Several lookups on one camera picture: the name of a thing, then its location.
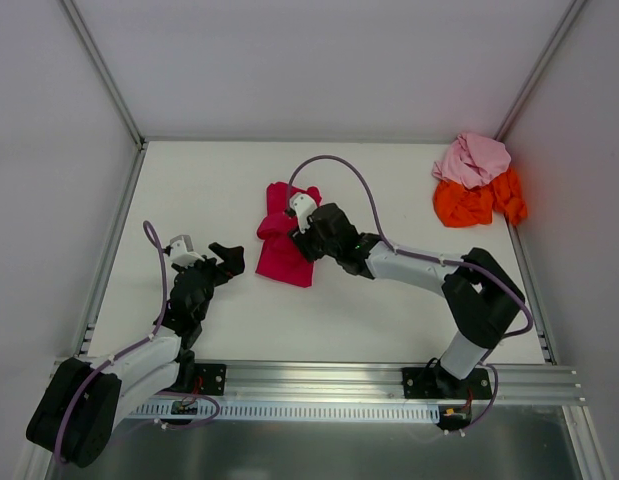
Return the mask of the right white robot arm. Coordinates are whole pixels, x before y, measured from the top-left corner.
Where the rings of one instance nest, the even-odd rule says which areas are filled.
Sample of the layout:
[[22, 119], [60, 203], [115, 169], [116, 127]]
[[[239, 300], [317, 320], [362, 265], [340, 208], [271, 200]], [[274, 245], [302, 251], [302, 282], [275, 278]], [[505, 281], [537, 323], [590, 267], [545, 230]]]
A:
[[297, 220], [289, 237], [306, 261], [327, 256], [350, 275], [397, 281], [445, 299], [457, 333], [429, 375], [441, 397], [467, 387], [525, 306], [522, 291], [484, 249], [448, 257], [395, 246], [379, 234], [358, 232], [336, 204], [319, 206], [306, 194], [292, 197], [287, 214]]

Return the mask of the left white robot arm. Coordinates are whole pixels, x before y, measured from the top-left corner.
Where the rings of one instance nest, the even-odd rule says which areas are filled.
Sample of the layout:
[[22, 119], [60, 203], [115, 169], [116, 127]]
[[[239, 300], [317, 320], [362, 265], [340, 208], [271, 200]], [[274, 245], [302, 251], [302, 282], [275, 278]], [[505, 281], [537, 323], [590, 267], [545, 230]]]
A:
[[136, 343], [101, 357], [69, 358], [55, 370], [25, 436], [61, 462], [87, 467], [117, 425], [153, 395], [189, 393], [195, 385], [193, 345], [202, 333], [215, 290], [245, 269], [244, 249], [209, 246], [211, 257], [180, 235], [161, 250], [163, 301], [152, 330]]

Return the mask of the magenta t shirt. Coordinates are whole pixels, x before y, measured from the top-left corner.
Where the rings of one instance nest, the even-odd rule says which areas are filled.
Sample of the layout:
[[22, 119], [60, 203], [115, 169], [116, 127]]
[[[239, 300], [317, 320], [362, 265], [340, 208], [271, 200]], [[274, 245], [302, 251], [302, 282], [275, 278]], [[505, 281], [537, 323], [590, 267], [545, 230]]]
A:
[[288, 184], [271, 183], [266, 189], [266, 215], [256, 236], [263, 242], [255, 272], [270, 280], [308, 288], [313, 283], [313, 264], [304, 259], [288, 233], [298, 226], [286, 213]]

